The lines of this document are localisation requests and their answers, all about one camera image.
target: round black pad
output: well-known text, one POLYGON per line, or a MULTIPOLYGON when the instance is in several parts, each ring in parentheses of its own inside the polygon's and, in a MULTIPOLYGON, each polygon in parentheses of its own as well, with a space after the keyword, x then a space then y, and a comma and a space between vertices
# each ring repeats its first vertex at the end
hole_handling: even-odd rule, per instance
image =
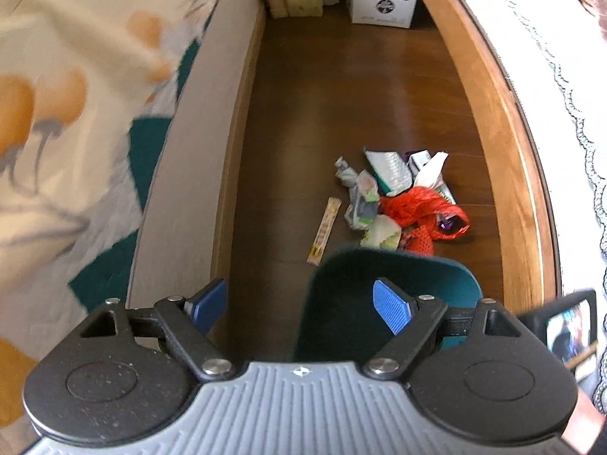
POLYGON ((72 371, 66 385, 80 400, 111 402, 121 399, 135 387, 137 373, 122 363, 97 362, 85 364, 72 371))
POLYGON ((424 360, 409 383, 428 418, 487 444, 559 432, 577 398, 571 373, 535 337, 469 337, 424 360))
POLYGON ((464 371, 465 385, 482 399, 511 402, 522 399, 535 385, 533 373, 518 364, 484 361, 464 371))
POLYGON ((194 385, 176 360, 137 345, 124 309, 111 306, 85 318, 32 370, 23 400, 39 433, 107 447, 168 424, 194 385))

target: wooden baseboard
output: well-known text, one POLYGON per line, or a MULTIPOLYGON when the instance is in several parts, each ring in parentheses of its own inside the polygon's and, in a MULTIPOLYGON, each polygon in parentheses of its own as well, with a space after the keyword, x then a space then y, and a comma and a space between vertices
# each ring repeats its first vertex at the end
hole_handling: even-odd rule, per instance
POLYGON ((556 295, 550 219, 513 92, 460 0, 423 0, 457 68, 489 169, 502 248, 504 305, 514 313, 556 295))
MULTIPOLYGON (((217 218, 215 220, 215 238, 211 258, 211 279, 230 277, 230 259, 232 253, 232 235, 234 232, 234 214, 236 212, 236 194, 241 168, 242 144, 247 126, 247 115, 253 81, 257 69, 257 58, 261 48, 263 29, 265 28, 266 11, 260 2, 251 41, 245 58, 245 65, 238 87, 234 115, 230 124, 230 134, 226 146, 226 156, 223 163, 222 186, 217 203, 217 218)), ((226 329, 227 320, 222 317, 210 332, 210 339, 220 350, 226 350, 229 331, 226 329)))

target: photo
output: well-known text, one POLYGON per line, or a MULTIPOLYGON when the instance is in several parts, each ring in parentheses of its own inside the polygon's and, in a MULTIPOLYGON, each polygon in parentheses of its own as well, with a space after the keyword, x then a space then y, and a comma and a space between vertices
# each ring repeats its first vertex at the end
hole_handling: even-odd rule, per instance
POLYGON ((548 349, 563 363, 590 345, 590 305, 582 301, 551 318, 547 324, 548 349))

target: bed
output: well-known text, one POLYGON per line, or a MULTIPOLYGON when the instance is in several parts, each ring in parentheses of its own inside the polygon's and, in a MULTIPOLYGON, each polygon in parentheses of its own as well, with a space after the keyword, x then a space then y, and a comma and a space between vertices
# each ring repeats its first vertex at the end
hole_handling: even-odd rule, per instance
POLYGON ((0 2, 0 110, 12 114, 0 119, 2 455, 34 436, 24 377, 89 310, 109 297, 150 306, 229 274, 265 8, 154 1, 128 19, 131 0, 0 2))
MULTIPOLYGON (((461 78, 498 217, 505 305, 597 291, 605 350, 607 41, 578 0, 423 0, 461 78)), ((607 410, 607 358, 590 386, 607 410)))

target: red mesh bag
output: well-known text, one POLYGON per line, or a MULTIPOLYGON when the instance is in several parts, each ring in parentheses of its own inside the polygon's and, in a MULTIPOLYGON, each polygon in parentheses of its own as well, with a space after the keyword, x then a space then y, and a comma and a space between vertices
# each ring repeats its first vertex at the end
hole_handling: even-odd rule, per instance
POLYGON ((470 227, 470 219, 466 213, 457 205, 447 202, 441 195, 429 188, 416 186, 408 192, 394 198, 381 199, 381 211, 388 217, 396 221, 402 228, 417 226, 415 233, 410 231, 407 233, 406 249, 415 251, 417 248, 424 255, 432 255, 427 251, 428 238, 424 235, 427 233, 430 240, 454 240, 468 231, 470 227), (437 215, 440 214, 447 218, 455 215, 460 218, 463 226, 452 234, 446 234, 441 231, 437 223, 437 215))
POLYGON ((428 230, 422 226, 411 231, 404 232, 398 244, 401 250, 419 253, 420 255, 434 255, 434 246, 428 230))

